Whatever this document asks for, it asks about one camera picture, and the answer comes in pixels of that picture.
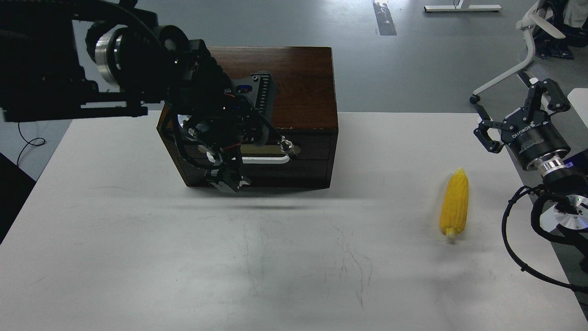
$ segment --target wooden drawer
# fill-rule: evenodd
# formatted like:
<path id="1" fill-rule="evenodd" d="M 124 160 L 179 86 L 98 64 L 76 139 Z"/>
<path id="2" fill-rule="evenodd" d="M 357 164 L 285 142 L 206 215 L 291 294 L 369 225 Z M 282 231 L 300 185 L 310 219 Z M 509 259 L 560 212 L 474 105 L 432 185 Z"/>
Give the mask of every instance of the wooden drawer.
<path id="1" fill-rule="evenodd" d="M 333 80 L 332 53 L 328 47 L 209 47 L 225 72 L 233 79 L 260 70 L 275 81 L 272 124 L 300 147 L 297 160 L 286 164 L 245 164 L 245 175 L 256 187 L 326 188 L 335 161 L 339 131 Z M 160 122 L 166 114 L 162 111 Z M 163 138 L 173 162 L 187 186 L 207 186 L 205 171 L 183 160 L 173 142 Z M 243 156 L 250 156 L 242 148 Z M 196 146 L 186 146 L 199 163 L 208 163 Z"/>

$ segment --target drawer handle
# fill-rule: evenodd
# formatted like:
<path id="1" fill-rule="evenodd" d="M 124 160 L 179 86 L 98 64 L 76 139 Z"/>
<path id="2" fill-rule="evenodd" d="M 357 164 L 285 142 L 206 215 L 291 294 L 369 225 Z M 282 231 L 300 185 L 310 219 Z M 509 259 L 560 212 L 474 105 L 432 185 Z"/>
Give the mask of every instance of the drawer handle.
<path id="1" fill-rule="evenodd" d="M 214 163 L 215 158 L 211 154 L 211 152 L 206 152 L 206 156 L 208 161 Z M 290 161 L 290 157 L 288 155 L 283 155 L 281 157 L 251 157 L 251 156 L 244 156 L 242 157 L 244 164 L 285 164 Z"/>

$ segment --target cable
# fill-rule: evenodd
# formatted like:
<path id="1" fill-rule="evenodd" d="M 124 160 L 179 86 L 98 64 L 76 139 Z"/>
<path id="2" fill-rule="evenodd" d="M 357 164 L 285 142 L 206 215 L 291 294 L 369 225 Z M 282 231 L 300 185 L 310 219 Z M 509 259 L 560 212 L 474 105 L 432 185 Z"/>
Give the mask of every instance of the cable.
<path id="1" fill-rule="evenodd" d="M 528 272 L 532 276 L 534 276 L 544 282 L 548 282 L 553 285 L 565 287 L 565 288 L 570 289 L 574 292 L 581 292 L 581 293 L 588 294 L 588 287 L 587 286 L 578 286 L 578 285 L 563 283 L 563 282 L 555 280 L 555 279 L 553 279 L 549 276 L 546 276 L 546 275 L 538 272 L 537 270 L 531 268 L 527 263 L 525 263 L 523 260 L 521 260 L 517 256 L 517 254 L 515 254 L 515 252 L 513 251 L 513 249 L 511 248 L 511 246 L 509 244 L 509 241 L 508 241 L 508 238 L 506 235 L 506 223 L 507 223 L 508 217 L 510 215 L 511 209 L 517 203 L 517 201 L 519 201 L 520 198 L 526 196 L 527 194 L 538 192 L 541 189 L 542 189 L 541 186 L 537 186 L 537 187 L 533 187 L 533 188 L 531 188 L 529 186 L 523 186 L 520 189 L 518 189 L 517 192 L 513 195 L 513 197 L 509 200 L 509 203 L 506 206 L 505 213 L 502 216 L 502 240 L 505 243 L 506 251 L 508 251 L 508 254 L 514 260 L 514 262 L 516 262 L 516 264 L 519 265 L 520 271 Z"/>
<path id="2" fill-rule="evenodd" d="M 24 141 L 26 141 L 26 145 L 21 149 L 21 152 L 18 153 L 18 158 L 16 158 L 16 166 L 18 167 L 20 165 L 20 163 L 21 163 L 21 155 L 22 155 L 22 152 L 25 151 L 25 148 L 27 146 L 29 146 L 29 145 L 34 146 L 34 147 L 43 146 L 43 145 L 45 145 L 47 143 L 47 140 L 45 140 L 44 138 L 41 138 L 41 137 L 37 137 L 37 138 L 32 139 L 32 140 L 27 140 L 25 138 L 25 136 L 22 135 L 21 123 L 19 122 L 17 126 L 18 126 L 18 133 L 21 135 L 21 138 Z M 35 141 L 35 140 L 42 140 L 42 142 L 41 143 L 33 143 L 33 141 Z"/>
<path id="3" fill-rule="evenodd" d="M 169 108 L 169 113 L 166 115 L 166 117 L 164 118 L 164 121 L 159 126 L 159 130 L 160 130 L 160 132 L 164 132 L 165 127 L 167 126 L 168 122 L 172 121 L 173 140 L 176 144 L 176 148 L 178 149 L 178 152 L 180 153 L 180 156 L 186 162 L 188 162 L 190 165 L 192 165 L 196 168 L 203 169 L 203 170 L 218 170 L 218 169 L 226 167 L 226 164 L 224 162 L 221 162 L 220 164 L 217 164 L 217 165 L 214 165 L 214 164 L 207 165 L 207 164 L 199 164 L 196 161 L 194 161 L 194 159 L 190 158 L 190 156 L 188 155 L 188 152 L 186 151 L 184 142 L 182 140 L 182 134 L 180 133 L 179 123 L 178 123 L 178 115 L 176 112 L 174 112 L 173 106 L 170 105 L 168 108 Z"/>

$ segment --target corn cob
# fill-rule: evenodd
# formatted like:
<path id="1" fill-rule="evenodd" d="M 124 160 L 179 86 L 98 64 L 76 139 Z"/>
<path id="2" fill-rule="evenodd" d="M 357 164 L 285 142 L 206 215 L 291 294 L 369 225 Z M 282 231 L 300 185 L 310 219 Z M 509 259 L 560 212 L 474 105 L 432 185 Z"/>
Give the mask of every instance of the corn cob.
<path id="1" fill-rule="evenodd" d="M 459 168 L 447 184 L 439 219 L 439 227 L 449 240 L 453 240 L 466 227 L 468 190 L 466 172 Z"/>

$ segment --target table surface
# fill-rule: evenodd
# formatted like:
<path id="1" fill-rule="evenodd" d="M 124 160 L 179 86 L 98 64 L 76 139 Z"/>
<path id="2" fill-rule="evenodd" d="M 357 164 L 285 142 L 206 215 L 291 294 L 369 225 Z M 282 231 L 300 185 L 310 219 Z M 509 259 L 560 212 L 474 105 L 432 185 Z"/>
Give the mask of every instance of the table surface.
<path id="1" fill-rule="evenodd" d="M 474 114 L 340 113 L 332 186 L 185 187 L 155 124 L 75 120 L 0 246 L 2 330 L 586 330 L 573 293 L 500 236 L 521 185 Z M 468 226 L 438 228 L 447 180 Z M 565 280 L 511 213 L 520 257 Z"/>
<path id="2" fill-rule="evenodd" d="M 584 124 L 588 127 L 588 88 L 575 88 L 567 99 L 578 113 Z"/>

